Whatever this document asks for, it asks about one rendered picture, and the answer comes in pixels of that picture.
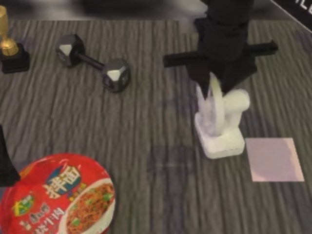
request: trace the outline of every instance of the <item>noodles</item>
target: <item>noodles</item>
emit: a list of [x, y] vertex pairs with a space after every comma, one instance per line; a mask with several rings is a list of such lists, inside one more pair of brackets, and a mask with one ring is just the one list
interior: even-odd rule
[[83, 194], [69, 210], [67, 234], [81, 234], [95, 224], [114, 200], [112, 184], [102, 184]]

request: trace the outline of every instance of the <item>white base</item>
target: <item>white base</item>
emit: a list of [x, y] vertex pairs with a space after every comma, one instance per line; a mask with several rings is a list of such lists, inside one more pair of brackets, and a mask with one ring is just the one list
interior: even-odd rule
[[201, 116], [197, 112], [195, 114], [195, 128], [203, 147], [205, 155], [210, 159], [222, 157], [236, 156], [243, 153], [245, 148], [245, 140], [240, 129], [237, 127], [218, 137], [207, 135], [201, 123]]

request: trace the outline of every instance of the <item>gold trophy cup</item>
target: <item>gold trophy cup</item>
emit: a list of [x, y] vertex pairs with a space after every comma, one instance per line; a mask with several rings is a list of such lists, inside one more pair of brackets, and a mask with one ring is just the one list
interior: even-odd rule
[[8, 38], [9, 31], [8, 15], [6, 8], [0, 5], [0, 60], [2, 72], [5, 74], [24, 72], [29, 70], [30, 55], [24, 50], [21, 43], [16, 43]]

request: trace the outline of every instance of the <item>pink paper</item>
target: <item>pink paper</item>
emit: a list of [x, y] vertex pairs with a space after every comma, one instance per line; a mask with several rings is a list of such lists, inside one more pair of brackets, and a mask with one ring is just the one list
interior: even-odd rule
[[304, 181], [292, 138], [247, 138], [254, 182]]

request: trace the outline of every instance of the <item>green vegetable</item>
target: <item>green vegetable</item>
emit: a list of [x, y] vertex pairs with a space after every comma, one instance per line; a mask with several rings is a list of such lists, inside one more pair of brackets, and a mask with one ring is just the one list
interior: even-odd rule
[[80, 224], [80, 219], [75, 218], [75, 219], [73, 220], [72, 224], [73, 224], [75, 227], [79, 226], [79, 224]]
[[92, 202], [93, 202], [93, 199], [88, 199], [88, 200], [86, 200], [86, 204], [87, 204], [87, 205], [91, 205]]
[[103, 199], [104, 201], [109, 201], [113, 197], [113, 194], [104, 194]]

